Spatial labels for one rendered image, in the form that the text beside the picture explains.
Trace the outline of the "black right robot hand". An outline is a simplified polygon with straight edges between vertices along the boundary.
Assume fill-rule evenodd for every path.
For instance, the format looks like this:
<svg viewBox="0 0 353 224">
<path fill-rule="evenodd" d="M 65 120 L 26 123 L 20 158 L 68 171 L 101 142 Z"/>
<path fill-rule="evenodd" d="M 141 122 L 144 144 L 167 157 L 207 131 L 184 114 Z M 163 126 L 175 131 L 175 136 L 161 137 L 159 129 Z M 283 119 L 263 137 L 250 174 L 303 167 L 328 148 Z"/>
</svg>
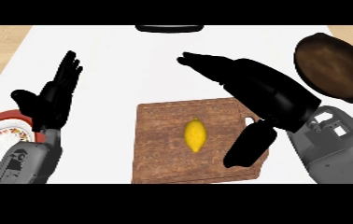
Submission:
<svg viewBox="0 0 353 224">
<path fill-rule="evenodd" d="M 250 167 L 277 140 L 275 129 L 296 133 L 322 100 L 289 75 L 255 60 L 191 52 L 176 60 L 216 81 L 260 117 L 241 132 L 224 158 L 226 168 Z"/>
</svg>

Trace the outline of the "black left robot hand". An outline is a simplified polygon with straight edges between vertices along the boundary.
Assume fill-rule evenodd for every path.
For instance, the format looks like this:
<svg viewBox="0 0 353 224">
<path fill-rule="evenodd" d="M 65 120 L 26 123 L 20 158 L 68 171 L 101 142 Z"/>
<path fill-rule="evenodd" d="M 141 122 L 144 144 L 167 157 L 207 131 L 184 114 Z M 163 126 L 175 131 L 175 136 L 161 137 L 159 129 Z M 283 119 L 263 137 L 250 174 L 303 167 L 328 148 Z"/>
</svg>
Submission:
<svg viewBox="0 0 353 224">
<path fill-rule="evenodd" d="M 32 130 L 37 133 L 48 129 L 60 130 L 68 121 L 73 105 L 73 93 L 83 66 L 70 50 L 60 64 L 54 80 L 45 85 L 39 95 L 15 90 L 11 98 L 17 102 L 21 114 L 32 118 Z"/>
</svg>

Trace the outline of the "dark brown pan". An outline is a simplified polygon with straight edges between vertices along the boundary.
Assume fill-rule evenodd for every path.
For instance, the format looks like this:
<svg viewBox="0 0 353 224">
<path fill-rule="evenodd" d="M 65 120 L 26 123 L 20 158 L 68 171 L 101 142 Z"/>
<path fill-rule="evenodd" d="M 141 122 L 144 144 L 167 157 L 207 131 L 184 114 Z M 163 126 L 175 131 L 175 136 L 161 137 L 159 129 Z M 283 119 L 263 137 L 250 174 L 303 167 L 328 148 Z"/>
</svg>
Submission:
<svg viewBox="0 0 353 224">
<path fill-rule="evenodd" d="M 308 86 L 353 104 L 353 45 L 315 33 L 296 46 L 294 64 Z"/>
</svg>

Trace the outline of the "yellow lemon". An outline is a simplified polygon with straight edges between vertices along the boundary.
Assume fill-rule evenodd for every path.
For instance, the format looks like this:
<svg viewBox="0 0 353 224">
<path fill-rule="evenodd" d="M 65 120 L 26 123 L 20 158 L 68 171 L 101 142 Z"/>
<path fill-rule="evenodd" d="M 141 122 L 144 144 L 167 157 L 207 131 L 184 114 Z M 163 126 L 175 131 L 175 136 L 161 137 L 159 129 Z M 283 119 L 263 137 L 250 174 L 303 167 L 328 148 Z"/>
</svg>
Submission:
<svg viewBox="0 0 353 224">
<path fill-rule="evenodd" d="M 207 129 L 198 119 L 193 119 L 185 126 L 185 143 L 191 150 L 198 153 L 207 141 Z"/>
</svg>

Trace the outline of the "brown wooden cutting board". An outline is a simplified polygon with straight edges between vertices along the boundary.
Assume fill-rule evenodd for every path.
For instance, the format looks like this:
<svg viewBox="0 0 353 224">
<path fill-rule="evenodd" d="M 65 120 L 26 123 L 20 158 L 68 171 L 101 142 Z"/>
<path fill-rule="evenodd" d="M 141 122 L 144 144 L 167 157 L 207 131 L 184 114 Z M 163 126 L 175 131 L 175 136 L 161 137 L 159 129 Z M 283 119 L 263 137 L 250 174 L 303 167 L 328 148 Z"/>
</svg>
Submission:
<svg viewBox="0 0 353 224">
<path fill-rule="evenodd" d="M 234 98 L 142 104 L 136 111 L 133 182 L 215 183 L 256 179 L 265 159 L 249 168 L 224 166 L 224 156 L 259 116 Z M 207 130 L 204 147 L 185 144 L 185 126 L 198 119 Z"/>
</svg>

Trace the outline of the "red rimmed patterned plate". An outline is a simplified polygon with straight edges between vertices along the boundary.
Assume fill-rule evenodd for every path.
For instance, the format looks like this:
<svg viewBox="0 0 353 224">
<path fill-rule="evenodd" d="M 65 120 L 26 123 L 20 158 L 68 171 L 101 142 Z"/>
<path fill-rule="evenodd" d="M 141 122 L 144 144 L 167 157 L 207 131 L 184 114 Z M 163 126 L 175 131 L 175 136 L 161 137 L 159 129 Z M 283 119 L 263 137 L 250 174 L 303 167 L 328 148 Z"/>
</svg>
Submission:
<svg viewBox="0 0 353 224">
<path fill-rule="evenodd" d="M 0 112 L 0 147 L 11 147 L 20 141 L 45 141 L 45 135 L 32 130 L 32 125 L 32 118 L 18 110 Z"/>
</svg>

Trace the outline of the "black rounded object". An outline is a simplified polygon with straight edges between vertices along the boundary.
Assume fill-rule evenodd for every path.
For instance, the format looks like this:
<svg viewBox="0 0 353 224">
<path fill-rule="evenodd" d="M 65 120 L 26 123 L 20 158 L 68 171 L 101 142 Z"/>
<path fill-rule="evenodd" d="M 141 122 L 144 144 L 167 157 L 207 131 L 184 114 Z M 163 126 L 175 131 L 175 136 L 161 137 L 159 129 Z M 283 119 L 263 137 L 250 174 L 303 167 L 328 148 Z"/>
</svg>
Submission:
<svg viewBox="0 0 353 224">
<path fill-rule="evenodd" d="M 204 25 L 136 25 L 135 28 L 148 33 L 193 33 L 201 31 Z"/>
</svg>

